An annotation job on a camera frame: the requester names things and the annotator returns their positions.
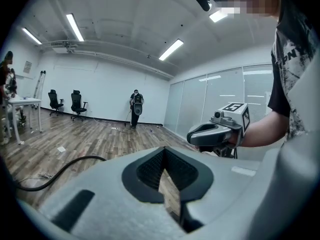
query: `pipe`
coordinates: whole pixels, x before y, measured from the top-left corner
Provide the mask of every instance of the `pipe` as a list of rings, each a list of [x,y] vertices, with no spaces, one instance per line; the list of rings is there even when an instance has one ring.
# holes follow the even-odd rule
[[[125,59],[122,57],[118,57],[118,56],[114,56],[114,55],[109,55],[109,54],[105,54],[102,52],[95,52],[95,51],[87,51],[87,50],[73,50],[73,49],[68,49],[68,51],[70,51],[72,54],[79,54],[79,55],[89,55],[89,56],[94,56],[94,57],[98,57],[98,58],[102,58],[102,59],[107,59],[107,60],[111,60],[111,61],[115,61],[115,62],[120,62],[126,65],[130,65],[133,67],[137,67],[143,70],[147,70],[149,72],[161,75],[163,77],[166,77],[168,79],[173,79],[174,76],[168,73],[165,73],[161,70],[158,70],[156,68],[153,68],[151,66],[147,66],[129,59]]]
[[[43,42],[42,43],[42,47],[44,48],[47,48],[47,47],[51,47],[51,43],[55,43],[55,42],[71,42],[71,43],[74,43],[74,44],[81,44],[81,45],[95,45],[95,43],[98,43],[98,44],[108,44],[108,45],[112,45],[112,46],[118,46],[118,47],[122,47],[122,48],[125,48],[125,49],[129,49],[129,50],[132,50],[132,51],[136,51],[140,54],[143,54],[143,55],[150,55],[149,53],[147,52],[144,52],[144,51],[141,51],[141,50],[138,50],[138,49],[135,49],[135,48],[131,48],[131,47],[128,47],[128,46],[125,46],[125,45],[122,45],[122,44],[117,44],[117,43],[113,43],[113,42],[107,42],[107,41],[100,41],[100,40],[85,40],[85,43],[83,42],[80,42],[78,40],[56,40],[56,41],[51,41],[51,42]],[[151,55],[151,57],[154,59],[154,60],[158,60],[159,58],[154,56],[154,55]],[[177,68],[178,70],[181,70],[180,67],[178,67],[177,65],[165,60],[165,61],[162,61],[162,60],[159,60],[158,61],[159,63],[162,63],[162,64],[167,64],[167,65],[171,65],[171,66],[174,66],[175,68]]]

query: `glass wall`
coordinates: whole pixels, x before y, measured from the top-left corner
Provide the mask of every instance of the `glass wall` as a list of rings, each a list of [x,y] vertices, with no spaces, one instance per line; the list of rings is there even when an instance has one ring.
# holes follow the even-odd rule
[[[186,138],[190,128],[201,122],[206,91],[206,75],[184,81],[176,133]]]
[[[215,111],[228,103],[244,100],[242,68],[207,75],[202,122],[207,122]]]
[[[171,85],[164,126],[186,139],[190,128],[207,122],[228,103],[248,103],[251,123],[264,118],[273,87],[271,65],[244,66],[210,73]],[[265,147],[238,148],[238,158],[261,161],[283,139]]]
[[[178,82],[170,86],[168,103],[166,106],[164,127],[176,132],[179,109],[184,89],[184,82]]]

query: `air vent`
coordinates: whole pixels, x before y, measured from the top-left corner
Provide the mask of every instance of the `air vent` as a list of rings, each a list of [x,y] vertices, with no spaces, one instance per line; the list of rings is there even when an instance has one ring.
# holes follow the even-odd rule
[[[52,42],[52,47],[64,47],[64,42]]]

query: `ceiling light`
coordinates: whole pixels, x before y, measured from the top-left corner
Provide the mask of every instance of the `ceiling light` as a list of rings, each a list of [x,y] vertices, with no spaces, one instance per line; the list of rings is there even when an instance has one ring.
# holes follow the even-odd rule
[[[168,58],[176,49],[178,49],[180,46],[182,46],[184,42],[182,42],[180,39],[174,42],[173,45],[169,47],[168,50],[164,52],[164,54],[161,55],[159,58],[160,61],[164,61],[166,58]]]
[[[221,75],[216,75],[216,76],[211,76],[211,77],[208,77],[208,78],[203,78],[203,79],[200,79],[199,81],[203,82],[203,81],[217,79],[217,78],[221,78]]]
[[[82,37],[82,35],[81,35],[80,31],[79,31],[79,28],[78,28],[77,23],[75,21],[74,15],[72,13],[71,14],[67,14],[66,18],[68,19],[68,21],[69,21],[69,23],[70,23],[70,25],[71,25],[76,37],[78,38],[78,40],[80,42],[83,42],[84,38]]]
[[[33,35],[29,32],[28,29],[25,27],[22,29],[29,37],[31,37],[38,45],[42,45],[42,43]]]
[[[227,16],[228,14],[222,13],[221,10],[218,10],[215,13],[211,14],[209,17],[211,20],[213,20],[214,23],[216,23]]]
[[[260,75],[260,74],[272,74],[272,70],[257,70],[243,72],[244,75]]]

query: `baseboard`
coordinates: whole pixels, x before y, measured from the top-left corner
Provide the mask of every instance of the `baseboard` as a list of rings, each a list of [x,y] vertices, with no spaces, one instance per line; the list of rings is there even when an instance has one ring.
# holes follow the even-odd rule
[[[187,138],[182,137],[180,134],[175,133],[173,130],[170,130],[169,128],[167,128],[167,127],[165,127],[165,126],[164,126],[163,128],[165,128],[165,129],[168,130],[169,132],[173,133],[174,135],[176,135],[176,136],[179,137],[180,139],[183,139],[184,141],[187,141]]]
[[[41,106],[41,109],[48,110],[48,111],[56,111],[55,109],[50,109],[42,106]],[[76,115],[76,114],[62,112],[62,111],[59,111],[59,113],[64,115],[70,115],[70,116]],[[93,118],[91,116],[86,116],[86,115],[81,115],[81,117],[88,118],[88,119],[96,119],[99,121],[115,122],[115,123],[130,123],[130,121],[112,120],[112,119],[97,118],[97,117]],[[152,122],[138,122],[138,125],[152,125],[152,126],[161,126],[161,127],[163,126],[161,123],[152,123]]]

